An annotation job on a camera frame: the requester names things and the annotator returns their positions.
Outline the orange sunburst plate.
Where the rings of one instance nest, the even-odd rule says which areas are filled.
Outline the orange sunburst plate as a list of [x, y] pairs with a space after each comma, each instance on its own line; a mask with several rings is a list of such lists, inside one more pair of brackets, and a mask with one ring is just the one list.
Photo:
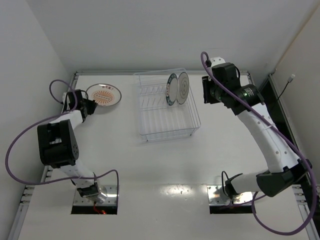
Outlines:
[[122, 99], [121, 91], [106, 83], [97, 83], [87, 88], [88, 98], [95, 101], [100, 107], [111, 107], [118, 104]]

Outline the white plate with dark rim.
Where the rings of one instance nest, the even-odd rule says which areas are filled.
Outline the white plate with dark rim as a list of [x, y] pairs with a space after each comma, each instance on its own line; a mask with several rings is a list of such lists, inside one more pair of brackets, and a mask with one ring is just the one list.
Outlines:
[[189, 94], [190, 81], [189, 76], [186, 72], [182, 72], [178, 77], [178, 93], [177, 93], [177, 102], [179, 105], [183, 105]]

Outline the green rimmed lettered plate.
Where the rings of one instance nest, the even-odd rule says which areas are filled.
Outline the green rimmed lettered plate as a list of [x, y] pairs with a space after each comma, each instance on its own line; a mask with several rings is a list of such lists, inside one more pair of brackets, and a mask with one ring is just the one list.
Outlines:
[[175, 103], [178, 95], [178, 89], [178, 77], [175, 73], [172, 73], [168, 78], [165, 89], [165, 97], [168, 106], [172, 106]]

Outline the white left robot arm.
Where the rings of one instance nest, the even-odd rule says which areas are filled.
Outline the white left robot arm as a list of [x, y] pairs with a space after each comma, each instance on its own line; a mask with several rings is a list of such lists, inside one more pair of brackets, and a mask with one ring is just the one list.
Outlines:
[[75, 128], [92, 115], [98, 105], [94, 100], [83, 97], [83, 93], [80, 89], [68, 92], [64, 104], [75, 110], [37, 126], [39, 156], [43, 165], [58, 169], [70, 177], [82, 198], [102, 204], [107, 199], [106, 189], [79, 160], [80, 150], [74, 134]]

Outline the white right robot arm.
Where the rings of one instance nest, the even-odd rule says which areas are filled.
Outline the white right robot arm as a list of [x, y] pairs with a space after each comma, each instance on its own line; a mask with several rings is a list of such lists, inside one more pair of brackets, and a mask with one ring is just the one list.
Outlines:
[[[229, 91], [273, 123], [264, 98], [253, 84], [241, 85], [239, 70], [230, 62], [211, 67], [213, 76]], [[224, 194], [233, 199], [243, 192], [263, 192], [274, 197], [302, 179], [307, 168], [299, 156], [270, 126], [251, 110], [230, 96], [209, 76], [202, 77], [203, 98], [206, 104], [223, 103], [247, 127], [266, 160], [267, 169], [250, 174], [239, 173], [224, 183]]]

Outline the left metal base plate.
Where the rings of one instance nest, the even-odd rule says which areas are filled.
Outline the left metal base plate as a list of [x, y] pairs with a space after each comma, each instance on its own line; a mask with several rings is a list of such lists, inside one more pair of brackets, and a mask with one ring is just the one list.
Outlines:
[[76, 190], [73, 198], [73, 206], [93, 206], [96, 203], [97, 206], [114, 207], [117, 205], [117, 191], [116, 185], [103, 185], [101, 186], [101, 193], [97, 197], [81, 197]]

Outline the metal base plate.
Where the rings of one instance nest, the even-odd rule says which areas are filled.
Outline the metal base plate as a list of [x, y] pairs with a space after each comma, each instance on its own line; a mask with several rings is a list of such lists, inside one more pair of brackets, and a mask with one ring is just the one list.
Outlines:
[[244, 192], [230, 199], [223, 193], [222, 185], [207, 185], [206, 189], [209, 205], [214, 207], [248, 205], [253, 199], [252, 192]]
[[96, 203], [97, 206], [114, 207], [117, 205], [117, 191], [116, 185], [103, 185], [101, 186], [101, 193], [97, 197], [81, 197], [76, 190], [73, 198], [73, 206], [93, 206]]

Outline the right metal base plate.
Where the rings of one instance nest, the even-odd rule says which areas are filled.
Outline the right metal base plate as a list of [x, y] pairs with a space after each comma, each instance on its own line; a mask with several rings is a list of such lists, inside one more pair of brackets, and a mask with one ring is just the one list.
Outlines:
[[206, 189], [209, 205], [214, 207], [248, 205], [253, 199], [252, 192], [244, 192], [230, 199], [223, 193], [222, 185], [207, 185]]

